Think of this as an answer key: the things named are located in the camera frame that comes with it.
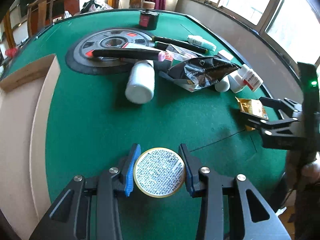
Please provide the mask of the person right hand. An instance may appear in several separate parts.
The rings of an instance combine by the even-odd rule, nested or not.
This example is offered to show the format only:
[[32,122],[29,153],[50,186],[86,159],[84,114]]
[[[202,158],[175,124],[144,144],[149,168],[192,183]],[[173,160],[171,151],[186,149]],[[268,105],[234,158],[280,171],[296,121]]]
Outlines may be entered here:
[[319,160],[313,161],[302,168],[301,174],[309,183],[316,183],[320,178]]

